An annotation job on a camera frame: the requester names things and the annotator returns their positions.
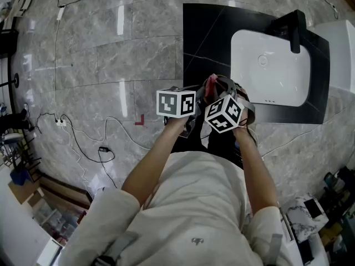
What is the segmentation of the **white sink basin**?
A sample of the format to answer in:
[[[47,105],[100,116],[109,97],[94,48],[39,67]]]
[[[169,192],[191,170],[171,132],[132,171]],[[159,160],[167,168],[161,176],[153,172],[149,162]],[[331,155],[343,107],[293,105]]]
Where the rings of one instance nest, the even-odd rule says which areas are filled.
[[[249,30],[239,30],[231,38],[230,76],[252,103],[301,106],[310,75],[311,58],[304,46],[293,53],[289,41]]]

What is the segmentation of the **person's white shirt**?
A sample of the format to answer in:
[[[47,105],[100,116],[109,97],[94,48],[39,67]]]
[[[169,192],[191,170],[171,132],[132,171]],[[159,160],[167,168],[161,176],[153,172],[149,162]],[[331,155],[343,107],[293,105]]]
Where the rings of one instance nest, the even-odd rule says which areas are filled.
[[[61,252],[59,266],[90,266],[115,241],[117,266],[276,266],[292,264],[279,219],[245,224],[243,170],[204,152],[169,156],[141,207],[125,191],[99,190]]]

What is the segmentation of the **person's black trousers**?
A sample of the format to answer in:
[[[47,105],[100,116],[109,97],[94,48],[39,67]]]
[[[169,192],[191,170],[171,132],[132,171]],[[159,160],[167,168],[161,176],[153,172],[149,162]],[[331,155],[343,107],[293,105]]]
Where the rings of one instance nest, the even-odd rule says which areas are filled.
[[[207,152],[227,159],[239,168],[243,168],[241,152],[240,149],[236,147],[236,138],[232,130],[219,134],[212,129],[208,136],[208,146],[205,147],[201,142],[201,130],[203,123],[204,116],[201,114],[196,118],[195,127],[189,137],[184,138],[179,136],[171,152]]]

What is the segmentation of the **pink cloth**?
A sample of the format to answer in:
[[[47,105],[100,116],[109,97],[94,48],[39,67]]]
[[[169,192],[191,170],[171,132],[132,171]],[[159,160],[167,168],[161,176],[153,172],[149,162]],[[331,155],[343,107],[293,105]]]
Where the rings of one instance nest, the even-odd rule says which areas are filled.
[[[214,99],[218,99],[219,97],[214,97],[214,83],[218,76],[216,74],[212,74],[208,77],[205,84],[205,97]]]

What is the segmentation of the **person's left forearm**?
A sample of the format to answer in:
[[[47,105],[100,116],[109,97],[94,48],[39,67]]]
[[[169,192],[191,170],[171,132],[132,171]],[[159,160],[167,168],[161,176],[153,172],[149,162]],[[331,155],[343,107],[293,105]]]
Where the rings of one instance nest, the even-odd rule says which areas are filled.
[[[122,190],[135,197],[142,206],[159,182],[169,155],[188,118],[171,118],[152,148],[135,166],[122,185]]]

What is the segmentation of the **black tablet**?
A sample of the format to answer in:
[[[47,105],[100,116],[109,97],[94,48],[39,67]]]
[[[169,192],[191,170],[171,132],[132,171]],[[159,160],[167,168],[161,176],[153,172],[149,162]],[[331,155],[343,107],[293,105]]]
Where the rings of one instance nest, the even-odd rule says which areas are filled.
[[[322,211],[318,207],[315,199],[311,198],[307,201],[304,201],[304,205],[307,208],[308,212],[310,213],[310,216],[314,219],[317,218],[322,214]]]

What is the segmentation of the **white marble-pattern box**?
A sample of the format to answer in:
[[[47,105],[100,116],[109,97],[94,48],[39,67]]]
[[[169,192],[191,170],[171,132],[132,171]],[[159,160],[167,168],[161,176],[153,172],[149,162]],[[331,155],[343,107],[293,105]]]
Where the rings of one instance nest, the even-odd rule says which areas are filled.
[[[304,205],[304,201],[311,198],[315,199],[318,207],[322,211],[322,214],[314,219],[310,216],[310,213]],[[284,205],[283,210],[289,219],[290,226],[299,243],[308,240],[309,236],[318,233],[329,221],[318,200],[310,193],[295,197]]]

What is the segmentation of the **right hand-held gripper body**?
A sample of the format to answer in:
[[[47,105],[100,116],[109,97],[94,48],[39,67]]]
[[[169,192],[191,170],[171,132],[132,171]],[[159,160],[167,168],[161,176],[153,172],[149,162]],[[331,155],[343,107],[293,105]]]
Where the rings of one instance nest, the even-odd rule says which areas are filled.
[[[224,133],[247,123],[244,111],[255,116],[255,107],[252,103],[239,97],[225,95],[205,109],[205,121],[218,133]]]

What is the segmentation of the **brown wooden bench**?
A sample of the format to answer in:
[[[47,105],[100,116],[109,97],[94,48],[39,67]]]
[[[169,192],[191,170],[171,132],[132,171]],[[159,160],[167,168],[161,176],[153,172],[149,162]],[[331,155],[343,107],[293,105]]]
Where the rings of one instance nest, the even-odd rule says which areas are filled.
[[[42,176],[40,186],[44,190],[72,204],[88,209],[93,199],[87,190],[69,185],[52,177]]]

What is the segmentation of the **black faucet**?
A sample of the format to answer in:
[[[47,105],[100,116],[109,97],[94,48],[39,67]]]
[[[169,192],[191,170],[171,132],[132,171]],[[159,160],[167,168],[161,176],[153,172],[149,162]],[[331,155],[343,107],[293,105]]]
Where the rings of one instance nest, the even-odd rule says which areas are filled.
[[[270,34],[287,34],[292,53],[299,54],[300,36],[306,30],[306,17],[300,10],[294,10],[282,17],[274,19],[267,29]]]

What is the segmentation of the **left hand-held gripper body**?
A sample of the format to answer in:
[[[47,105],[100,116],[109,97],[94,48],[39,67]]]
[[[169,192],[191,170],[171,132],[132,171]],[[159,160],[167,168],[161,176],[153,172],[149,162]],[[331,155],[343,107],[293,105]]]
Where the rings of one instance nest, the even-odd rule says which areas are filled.
[[[196,118],[201,114],[198,106],[199,96],[195,90],[177,88],[156,91],[156,114],[164,117],[166,125],[171,118],[180,119],[189,117],[183,132],[183,138],[188,138],[196,124]]]

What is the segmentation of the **black marble vanity unit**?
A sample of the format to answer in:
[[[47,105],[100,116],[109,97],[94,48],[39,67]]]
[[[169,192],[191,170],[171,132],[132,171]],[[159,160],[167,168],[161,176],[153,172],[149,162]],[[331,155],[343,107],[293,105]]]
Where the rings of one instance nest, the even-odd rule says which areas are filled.
[[[231,38],[238,30],[266,33],[274,16],[215,4],[183,5],[183,85],[201,85],[212,74],[230,76]],[[288,40],[287,34],[270,34]],[[306,28],[300,36],[311,58],[310,90],[299,107],[255,104],[256,122],[322,124],[326,114],[329,42]]]

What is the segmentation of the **person's right forearm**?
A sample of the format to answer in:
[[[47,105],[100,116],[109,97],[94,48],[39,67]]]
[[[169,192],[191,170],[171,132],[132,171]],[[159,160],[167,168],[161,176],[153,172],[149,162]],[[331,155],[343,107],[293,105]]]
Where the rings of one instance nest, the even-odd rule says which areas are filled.
[[[234,129],[240,146],[245,185],[254,216],[279,219],[277,190],[252,137],[245,128]]]

